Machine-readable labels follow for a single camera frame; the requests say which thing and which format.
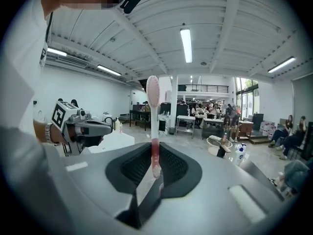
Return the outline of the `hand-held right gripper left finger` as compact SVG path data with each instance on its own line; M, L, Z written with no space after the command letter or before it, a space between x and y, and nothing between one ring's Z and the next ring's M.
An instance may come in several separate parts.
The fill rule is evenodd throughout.
M135 177L141 164L150 165L151 145L140 143L117 150L60 157L45 145L48 172L69 218L64 235L151 235L139 220Z

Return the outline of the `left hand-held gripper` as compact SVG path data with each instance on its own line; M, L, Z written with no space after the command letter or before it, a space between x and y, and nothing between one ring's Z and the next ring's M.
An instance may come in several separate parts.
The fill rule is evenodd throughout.
M108 135L112 132L111 124L92 120L91 114L64 101L57 101L51 121L68 145L66 156L80 155L85 148L85 135Z

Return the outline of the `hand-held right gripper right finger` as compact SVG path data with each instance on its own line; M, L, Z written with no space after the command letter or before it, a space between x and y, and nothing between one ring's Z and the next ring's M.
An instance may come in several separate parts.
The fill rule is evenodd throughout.
M163 199L142 233L248 235L282 206L275 193L229 160L174 143L167 146L198 162L202 177L186 196Z

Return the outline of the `person's left hand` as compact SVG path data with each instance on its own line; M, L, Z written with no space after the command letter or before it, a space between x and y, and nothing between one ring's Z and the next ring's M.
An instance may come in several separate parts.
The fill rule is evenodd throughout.
M103 141L103 136L98 137L79 137L74 125L68 125L67 131L71 142L82 144L84 147L98 146Z

